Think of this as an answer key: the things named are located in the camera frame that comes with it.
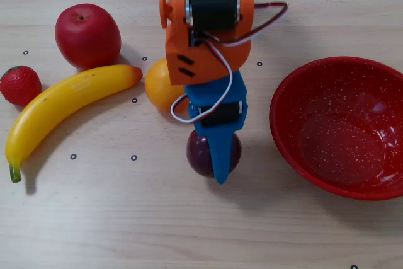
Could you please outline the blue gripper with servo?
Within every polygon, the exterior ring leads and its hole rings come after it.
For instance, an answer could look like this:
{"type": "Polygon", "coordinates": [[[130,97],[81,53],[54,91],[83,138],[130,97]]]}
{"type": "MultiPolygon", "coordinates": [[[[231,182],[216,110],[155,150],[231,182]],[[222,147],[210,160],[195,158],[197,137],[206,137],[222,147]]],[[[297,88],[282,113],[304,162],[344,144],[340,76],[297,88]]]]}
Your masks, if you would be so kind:
{"type": "MultiPolygon", "coordinates": [[[[190,101],[188,113],[191,118],[206,112],[218,101],[227,89],[229,77],[192,86],[185,86],[184,91],[190,101]]],[[[224,184],[236,168],[242,154],[242,146],[235,131],[243,128],[247,113],[247,89],[239,71],[233,73],[232,85],[218,108],[195,124],[198,131],[209,133],[201,136],[204,143],[201,175],[214,178],[218,184],[224,184]]]]}

